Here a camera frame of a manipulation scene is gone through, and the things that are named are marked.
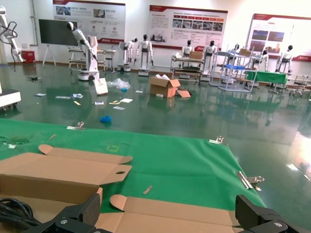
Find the wall poster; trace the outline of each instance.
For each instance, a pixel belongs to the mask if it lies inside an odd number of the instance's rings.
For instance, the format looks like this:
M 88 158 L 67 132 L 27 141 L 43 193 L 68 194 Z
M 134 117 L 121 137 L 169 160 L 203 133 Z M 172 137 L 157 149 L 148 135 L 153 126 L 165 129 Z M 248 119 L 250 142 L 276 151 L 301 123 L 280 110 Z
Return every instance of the wall poster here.
M 84 35 L 96 36 L 99 43 L 119 44 L 125 36 L 125 4 L 53 0 L 55 20 L 75 21 Z
M 150 5 L 149 37 L 153 47 L 181 49 L 191 40 L 202 51 L 211 40 L 223 43 L 228 11 Z
M 277 58 L 292 45 L 293 60 L 311 62 L 309 28 L 311 18 L 254 14 L 247 46 L 256 52 L 265 48 L 270 57 Z

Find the table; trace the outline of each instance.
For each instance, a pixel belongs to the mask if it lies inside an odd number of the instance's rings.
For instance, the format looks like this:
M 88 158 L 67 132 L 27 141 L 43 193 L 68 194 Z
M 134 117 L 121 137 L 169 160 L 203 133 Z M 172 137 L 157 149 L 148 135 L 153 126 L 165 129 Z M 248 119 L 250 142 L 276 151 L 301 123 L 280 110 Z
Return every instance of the table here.
M 246 195 L 264 206 L 254 189 L 246 190 L 236 175 L 242 171 L 229 147 L 205 139 L 88 129 L 0 119 L 0 159 L 25 152 L 40 153 L 40 144 L 77 150 L 133 156 L 132 169 L 119 183 L 103 185 L 102 212 L 114 212 L 109 198 L 114 194 L 235 209 L 235 196 Z M 9 149 L 7 144 L 17 144 Z M 144 195 L 149 187 L 153 188 Z

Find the easel stand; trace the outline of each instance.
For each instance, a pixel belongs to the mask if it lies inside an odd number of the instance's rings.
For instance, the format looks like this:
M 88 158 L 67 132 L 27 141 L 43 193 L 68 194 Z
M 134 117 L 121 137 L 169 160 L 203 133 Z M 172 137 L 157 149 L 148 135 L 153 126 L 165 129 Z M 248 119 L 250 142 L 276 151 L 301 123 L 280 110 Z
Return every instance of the easel stand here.
M 44 59 L 43 59 L 43 67 L 44 66 L 44 63 L 45 63 L 45 59 L 47 58 L 47 55 L 48 55 L 48 51 L 50 51 L 51 55 L 52 55 L 52 58 L 53 58 L 53 61 L 54 61 L 54 66 L 56 66 L 56 61 L 55 61 L 55 58 L 54 58 L 54 55 L 50 49 L 50 45 L 47 45 L 47 49 L 45 50 L 45 55 L 44 55 Z

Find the green table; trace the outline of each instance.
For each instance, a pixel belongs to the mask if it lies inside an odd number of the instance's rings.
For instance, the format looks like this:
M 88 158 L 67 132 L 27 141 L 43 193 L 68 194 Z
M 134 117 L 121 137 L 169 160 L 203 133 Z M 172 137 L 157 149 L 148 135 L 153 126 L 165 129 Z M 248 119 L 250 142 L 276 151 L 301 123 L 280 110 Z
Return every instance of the green table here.
M 256 72 L 245 72 L 248 80 L 253 80 Z M 256 76 L 257 82 L 280 83 L 286 84 L 286 74 L 258 71 Z
M 229 147 L 204 139 L 109 130 L 67 130 L 66 126 L 0 119 L 0 159 L 25 152 L 40 153 L 40 144 L 131 155 L 132 170 L 123 182 L 104 185 L 102 212 L 114 211 L 114 194 L 235 209 L 235 196 L 246 195 L 264 206 L 255 190 L 246 190 L 236 175 L 242 171 Z M 17 144 L 14 149 L 8 145 Z M 148 186 L 147 195 L 142 193 Z

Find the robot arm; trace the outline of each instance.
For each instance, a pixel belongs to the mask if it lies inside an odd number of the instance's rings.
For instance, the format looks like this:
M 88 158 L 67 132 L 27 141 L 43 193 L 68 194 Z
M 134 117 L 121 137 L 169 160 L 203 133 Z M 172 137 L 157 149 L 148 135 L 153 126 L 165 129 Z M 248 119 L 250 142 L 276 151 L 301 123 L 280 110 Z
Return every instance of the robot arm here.
M 4 44 L 10 44 L 11 47 L 12 47 L 12 53 L 13 55 L 17 58 L 17 60 L 19 62 L 23 62 L 24 59 L 21 57 L 21 50 L 20 48 L 17 46 L 16 44 L 16 41 L 15 41 L 15 38 L 17 37 L 17 33 L 14 32 L 14 29 L 16 27 L 16 23 L 15 23 L 15 26 L 13 27 L 13 29 L 9 29 L 9 26 L 11 23 L 7 23 L 6 21 L 6 10 L 3 6 L 0 6 L 0 35 L 3 35 L 7 40 L 8 42 L 4 42 L 1 41 L 4 43 Z

